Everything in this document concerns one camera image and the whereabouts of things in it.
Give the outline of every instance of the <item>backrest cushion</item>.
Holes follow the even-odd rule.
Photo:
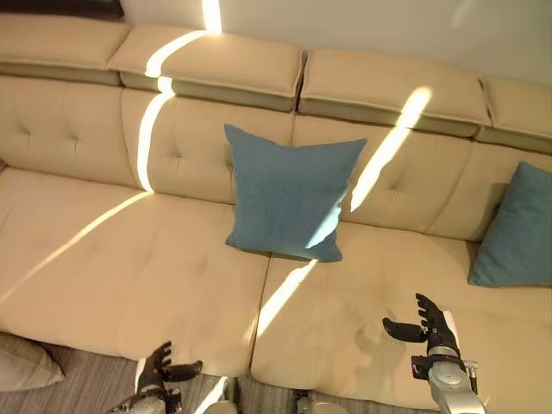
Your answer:
[[[367,138],[343,201],[342,220],[481,241],[519,161],[552,171],[552,157],[444,135],[410,131],[351,212],[352,191],[381,143],[393,131],[297,116],[293,145]]]
[[[146,123],[144,114],[159,95],[132,89],[122,93],[124,136],[136,180],[140,130]],[[293,114],[172,97],[160,109],[152,133],[146,137],[150,142],[147,176],[153,189],[234,203],[225,123],[241,125],[282,145],[291,143]]]
[[[122,89],[0,76],[0,158],[9,166],[135,186]]]
[[[499,77],[481,83],[492,127],[477,139],[552,154],[552,88]]]
[[[407,55],[315,49],[304,70],[299,111],[395,125],[418,88],[430,91],[416,129],[473,136],[490,123],[479,80],[460,68]]]
[[[0,73],[119,85],[107,63],[129,30],[121,22],[0,13]]]
[[[177,95],[290,111],[302,59],[299,47],[280,41],[143,24],[109,66],[131,88],[156,90],[162,75]]]
[[[552,171],[552,157],[472,142],[470,156],[429,234],[480,242],[496,216],[520,161]]]
[[[298,116],[293,145],[366,138],[367,145],[351,178],[342,220],[424,232],[433,223],[469,156],[469,142],[410,132],[403,146],[381,170],[360,206],[350,212],[352,190],[391,129]]]

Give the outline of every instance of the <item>sectional sofa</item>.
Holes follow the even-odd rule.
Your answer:
[[[423,349],[381,327],[417,323],[421,292],[453,312],[491,413],[551,412],[552,291],[467,282],[519,161],[552,171],[551,106],[550,88],[398,54],[0,15],[0,330],[130,359],[171,340],[209,374],[436,408],[411,377]],[[367,139],[342,261],[225,244],[227,123]]]

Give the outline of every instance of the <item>floor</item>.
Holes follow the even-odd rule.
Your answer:
[[[27,392],[0,392],[3,414],[104,414],[133,392],[135,365],[123,358],[43,344],[66,375],[58,384]],[[200,375],[192,381],[175,384],[183,395],[184,414],[200,414],[196,409],[215,387],[217,377]],[[238,379],[242,414],[292,414],[293,392],[267,386],[251,377]],[[316,394],[316,399],[340,404],[349,414],[423,414],[434,411],[407,410]]]

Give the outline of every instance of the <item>sofa cushion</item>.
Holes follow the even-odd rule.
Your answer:
[[[472,142],[461,176],[427,233],[481,242],[520,161],[552,172],[552,157]]]
[[[107,63],[130,26],[73,16],[0,14],[0,72],[119,85]]]
[[[285,147],[226,125],[237,204],[230,246],[341,260],[336,227],[366,139]]]
[[[122,122],[136,181],[137,157],[149,91],[125,89]],[[292,140],[293,114],[173,97],[155,117],[147,155],[147,176],[157,192],[234,203],[232,166],[224,124],[242,125],[253,134],[282,145]]]
[[[499,77],[481,82],[492,128],[477,139],[552,154],[552,88]]]
[[[469,283],[552,286],[552,172],[519,163]]]
[[[404,135],[404,142],[398,145]],[[552,171],[552,157],[416,131],[297,116],[292,145],[367,138],[342,220],[481,241],[519,161]],[[365,175],[368,184],[359,183]],[[352,193],[366,196],[351,212]]]
[[[271,258],[256,379],[435,409],[427,382],[411,373],[411,355],[424,354],[425,346],[395,341],[381,324],[383,317],[419,323],[420,292],[452,311],[462,357],[480,364],[480,398],[489,412],[552,410],[549,289],[469,285],[472,245],[464,241],[354,223],[341,223],[337,239],[337,263]]]
[[[233,34],[134,27],[109,64],[126,86],[157,89],[160,75],[178,95],[289,111],[302,66],[299,47]]]
[[[7,168],[0,330],[131,359],[171,340],[174,363],[241,375],[268,258],[224,244],[233,220],[227,204]]]
[[[41,388],[63,378],[60,366],[43,347],[0,332],[0,392]]]
[[[423,86],[431,95],[416,129],[472,136],[479,125],[490,124],[472,73],[434,60],[352,50],[309,53],[299,111],[395,125],[409,96]]]
[[[0,76],[0,158],[9,166],[136,186],[122,88]]]

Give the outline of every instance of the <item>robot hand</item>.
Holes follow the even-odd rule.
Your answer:
[[[442,312],[424,295],[417,293],[416,299],[422,326],[382,320],[386,332],[399,341],[427,341],[427,356],[411,357],[412,375],[429,381],[431,397],[443,414],[486,414],[477,398],[477,364],[461,359],[452,314]]]
[[[197,377],[202,361],[189,365],[171,365],[171,343],[167,342],[139,362],[140,376],[136,394],[106,414],[177,414],[182,411],[180,390],[165,388],[164,382],[187,381]]]

